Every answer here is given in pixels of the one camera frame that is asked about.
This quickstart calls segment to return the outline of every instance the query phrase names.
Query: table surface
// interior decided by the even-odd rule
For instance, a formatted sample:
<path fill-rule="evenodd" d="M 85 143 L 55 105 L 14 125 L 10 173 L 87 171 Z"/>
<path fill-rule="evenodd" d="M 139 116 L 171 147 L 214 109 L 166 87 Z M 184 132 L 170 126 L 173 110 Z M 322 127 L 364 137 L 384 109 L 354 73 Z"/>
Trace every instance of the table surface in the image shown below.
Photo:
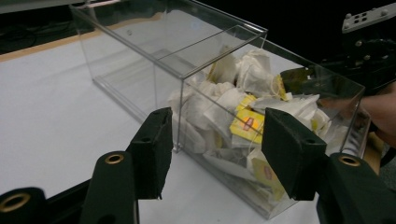
<path fill-rule="evenodd" d="M 140 127 L 92 83 L 77 40 L 0 56 L 0 194 L 69 189 Z M 140 200 L 139 210 L 141 223 L 318 223 L 316 200 L 264 219 L 183 152 L 173 154 L 163 199 Z"/>

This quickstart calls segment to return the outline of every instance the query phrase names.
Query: transparent plastic container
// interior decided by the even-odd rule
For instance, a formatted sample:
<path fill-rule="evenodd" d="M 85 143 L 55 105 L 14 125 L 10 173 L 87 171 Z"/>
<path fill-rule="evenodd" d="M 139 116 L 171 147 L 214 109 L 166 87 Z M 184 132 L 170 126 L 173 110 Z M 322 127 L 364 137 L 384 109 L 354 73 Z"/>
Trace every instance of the transparent plastic container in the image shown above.
<path fill-rule="evenodd" d="M 175 152 L 265 218 L 296 202 L 262 157 L 259 103 L 293 113 L 328 154 L 363 153 L 363 86 L 266 41 L 260 26 L 183 0 L 91 1 L 71 11 L 93 82 L 140 121 L 170 106 Z"/>

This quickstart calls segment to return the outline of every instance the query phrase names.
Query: white table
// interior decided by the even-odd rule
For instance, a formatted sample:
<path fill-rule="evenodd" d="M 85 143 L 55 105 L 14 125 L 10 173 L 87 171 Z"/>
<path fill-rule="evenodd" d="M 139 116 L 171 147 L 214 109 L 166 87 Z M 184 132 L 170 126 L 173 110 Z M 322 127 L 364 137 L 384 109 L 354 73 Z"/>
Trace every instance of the white table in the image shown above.
<path fill-rule="evenodd" d="M 44 49 L 0 57 L 14 58 L 0 63 L 0 194 L 69 189 L 91 178 L 100 156 L 127 148 L 140 127 L 92 83 L 77 41 Z M 163 200 L 141 200 L 139 209 L 142 224 L 318 223 L 316 202 L 265 220 L 183 152 L 173 154 Z"/>

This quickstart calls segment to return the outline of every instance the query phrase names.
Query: clear acrylic box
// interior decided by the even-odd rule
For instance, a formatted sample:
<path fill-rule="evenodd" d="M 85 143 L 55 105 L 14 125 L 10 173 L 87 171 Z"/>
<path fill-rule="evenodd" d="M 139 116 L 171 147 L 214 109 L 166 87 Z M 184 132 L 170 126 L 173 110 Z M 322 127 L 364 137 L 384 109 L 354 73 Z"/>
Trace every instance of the clear acrylic box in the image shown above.
<path fill-rule="evenodd" d="M 71 10 L 93 82 L 142 122 L 171 106 L 175 152 L 265 218 L 296 203 L 261 153 L 265 104 L 312 129 L 327 154 L 363 153 L 363 86 L 267 41 L 260 26 L 184 0 L 91 1 Z"/>

